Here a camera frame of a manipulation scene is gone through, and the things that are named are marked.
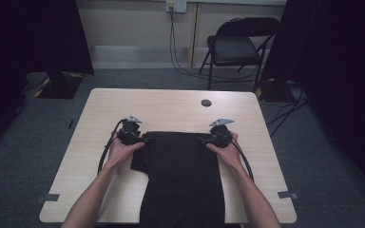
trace black cable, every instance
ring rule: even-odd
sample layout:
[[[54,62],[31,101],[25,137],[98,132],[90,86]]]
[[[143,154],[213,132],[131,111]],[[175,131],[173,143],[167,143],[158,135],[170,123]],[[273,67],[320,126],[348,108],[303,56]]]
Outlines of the black cable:
[[[237,140],[236,140],[236,139],[234,139],[234,138],[233,138],[233,140],[234,140],[235,142],[233,142],[233,140],[228,139],[225,135],[222,135],[222,134],[221,134],[220,132],[218,132],[217,130],[212,130],[212,129],[211,129],[211,133],[215,133],[215,134],[219,135],[219,136],[220,136],[220,137],[222,137],[224,140],[227,140],[228,142],[232,143],[232,144],[236,147],[236,149],[237,149],[237,150],[239,150],[239,153],[240,153],[240,155],[241,155],[241,158],[242,158],[242,160],[243,160],[243,161],[244,161],[244,163],[245,163],[245,167],[247,168],[248,176],[251,178],[251,180],[253,180],[253,181],[254,181],[254,175],[253,175],[253,171],[251,170],[250,163],[248,163],[247,158],[245,157],[244,153],[242,152],[241,147],[239,146],[239,142],[237,142]]]
[[[120,123],[123,123],[125,121],[125,119],[120,120],[114,127],[114,130],[111,132],[111,137],[109,138],[106,146],[105,146],[105,150],[103,151],[102,157],[100,158],[100,162],[99,162],[99,167],[97,169],[97,175],[99,175],[100,171],[102,171],[103,168],[103,162],[105,161],[106,158],[106,153],[108,152],[109,147],[111,146],[112,142],[115,140],[114,135],[117,132],[118,126],[120,125]]]
[[[242,152],[241,147],[239,146],[239,142],[237,142],[237,140],[236,140],[236,139],[234,139],[234,138],[233,138],[233,140],[234,140],[235,142],[231,142],[231,143],[232,143],[232,144],[236,147],[236,149],[238,149],[238,150],[239,150],[239,153],[240,153],[240,155],[241,155],[241,158],[242,158],[242,160],[244,161],[245,166],[246,166],[246,168],[247,168],[248,176],[250,176],[251,180],[253,180],[253,181],[254,181],[254,175],[253,175],[253,171],[251,170],[250,163],[248,163],[247,158],[245,157],[244,153]]]
[[[276,120],[280,119],[281,117],[283,117],[284,115],[286,114],[290,114],[294,109],[296,109],[296,106],[298,105],[298,103],[302,100],[302,94],[304,92],[304,88],[301,89],[301,92],[300,92],[300,95],[298,95],[298,98],[296,99],[296,101],[294,103],[290,103],[290,104],[287,104],[287,105],[284,105],[284,106],[281,106],[280,107],[280,111],[277,113],[277,116],[275,117],[274,120],[268,122],[266,125],[269,127],[270,125],[272,125]],[[288,112],[285,112],[281,115],[279,115],[279,113],[283,110],[284,107],[287,107],[287,106],[292,106],[292,109]]]
[[[274,107],[288,107],[288,106],[291,106],[292,104],[287,104],[287,105],[284,105],[284,106],[279,106],[277,104],[259,104],[259,106],[274,106]]]
[[[198,73],[194,73],[194,72],[190,72],[184,68],[182,68],[180,66],[180,63],[177,59],[177,50],[176,50],[176,37],[175,37],[175,33],[174,33],[174,17],[173,17],[173,8],[169,8],[169,13],[170,13],[170,19],[171,19],[171,30],[170,30],[170,56],[171,56],[171,64],[173,65],[173,67],[182,75],[185,76],[190,76],[190,77],[194,77],[194,78],[199,78],[202,80],[208,80],[207,78],[203,78],[204,76],[208,76],[209,75],[202,75],[202,74],[198,74]],[[176,64],[178,67],[176,67],[174,60],[173,60],[173,51],[172,51],[172,47],[174,47],[174,59],[176,60]],[[240,82],[241,80],[247,79],[247,78],[252,78],[256,76],[256,71],[258,69],[258,66],[253,70],[253,72],[251,72],[249,75],[246,75],[244,77],[239,77],[239,78],[229,78],[229,77],[221,77],[221,76],[215,76],[213,75],[213,78],[220,78],[220,79],[227,79],[227,80],[237,80],[238,82]],[[213,82],[223,82],[223,80],[212,80]]]
[[[299,109],[301,107],[303,107],[304,105],[307,104],[307,101],[304,102],[303,104],[299,105],[299,106],[294,106],[292,107],[292,109],[288,112],[286,112],[285,114],[282,115],[286,115],[283,120],[278,124],[277,128],[275,128],[275,130],[270,134],[270,137],[272,138],[272,136],[274,136],[275,132],[277,132],[278,128],[283,124],[283,122],[289,117],[290,113],[294,112],[296,109]]]
[[[27,88],[25,88],[25,89],[23,89],[23,90],[22,90],[22,92],[29,91],[29,90],[31,90],[32,88],[35,88],[35,87],[37,87],[38,85],[43,84],[43,83],[46,81],[46,79],[47,79],[47,78],[48,78],[48,74],[46,73],[46,77],[44,77],[43,81],[41,81],[40,83],[37,83],[37,84],[35,84],[35,85],[32,85],[32,86],[30,86],[30,87],[27,87]]]

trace chair leg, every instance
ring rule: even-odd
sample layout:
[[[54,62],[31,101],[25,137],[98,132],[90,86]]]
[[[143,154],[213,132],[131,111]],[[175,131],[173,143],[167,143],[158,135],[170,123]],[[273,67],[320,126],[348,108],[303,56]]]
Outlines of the chair leg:
[[[258,79],[259,79],[259,72],[260,72],[261,67],[262,67],[262,62],[259,64],[258,69],[257,69],[256,80],[254,80],[253,93],[255,93],[258,88],[258,84],[259,84]]]
[[[208,50],[208,52],[206,53],[205,59],[203,60],[202,66],[200,68],[200,74],[202,72],[203,66],[205,66],[205,64],[206,64],[206,60],[209,57],[209,54],[210,54],[210,50]]]
[[[237,72],[240,72],[240,70],[242,70],[244,68],[244,66],[241,66],[238,70],[237,70]]]
[[[213,71],[213,55],[210,55],[210,68],[209,68],[209,81],[208,81],[208,90],[210,90],[210,86],[212,84],[212,71]]]

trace wooden tabletop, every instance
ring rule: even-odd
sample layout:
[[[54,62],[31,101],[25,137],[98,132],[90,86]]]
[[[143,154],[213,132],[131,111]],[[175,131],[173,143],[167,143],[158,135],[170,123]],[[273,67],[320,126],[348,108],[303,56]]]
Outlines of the wooden tabletop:
[[[212,105],[205,107],[203,99]],[[256,185],[270,201],[281,223],[297,215],[287,191],[256,96],[250,92],[93,89],[49,191],[57,201],[46,201],[43,222],[63,222],[70,207],[97,175],[104,146],[116,123],[130,115],[140,119],[142,133],[177,131],[208,133],[217,119],[232,119],[227,127],[239,134],[239,144],[254,173]],[[103,202],[98,222],[138,223],[147,175],[131,170],[129,158],[114,176]],[[246,223],[240,192],[234,178],[219,160],[225,200],[225,222]]]

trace dark backdrop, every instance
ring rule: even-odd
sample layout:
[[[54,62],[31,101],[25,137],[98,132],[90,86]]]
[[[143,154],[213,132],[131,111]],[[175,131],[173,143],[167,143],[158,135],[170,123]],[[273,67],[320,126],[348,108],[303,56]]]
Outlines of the dark backdrop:
[[[365,176],[365,0],[288,0],[262,80],[306,84],[333,140]]]
[[[74,0],[0,1],[0,122],[30,72],[93,74]]]

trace finger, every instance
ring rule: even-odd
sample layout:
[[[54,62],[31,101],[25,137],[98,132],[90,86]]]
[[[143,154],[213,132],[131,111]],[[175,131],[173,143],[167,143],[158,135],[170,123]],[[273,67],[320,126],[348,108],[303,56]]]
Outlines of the finger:
[[[236,141],[239,135],[236,132],[230,131],[230,134],[232,135],[233,139]]]
[[[135,144],[130,145],[130,147],[129,147],[129,148],[130,148],[132,151],[135,151],[135,150],[140,149],[140,148],[142,148],[142,147],[144,147],[144,142],[137,142],[137,143],[135,143]]]
[[[120,141],[120,139],[114,137],[112,139],[112,144],[115,144],[115,146],[120,146],[121,145],[121,141]]]
[[[112,141],[113,142],[115,142],[116,140],[117,140],[117,136],[118,136],[118,134],[117,133],[114,133],[114,135],[112,136]]]
[[[214,144],[212,143],[207,143],[206,144],[206,147],[210,150],[212,150],[213,152],[217,153],[217,154],[220,154],[222,152],[222,150],[220,148],[218,148],[217,146],[215,146]]]

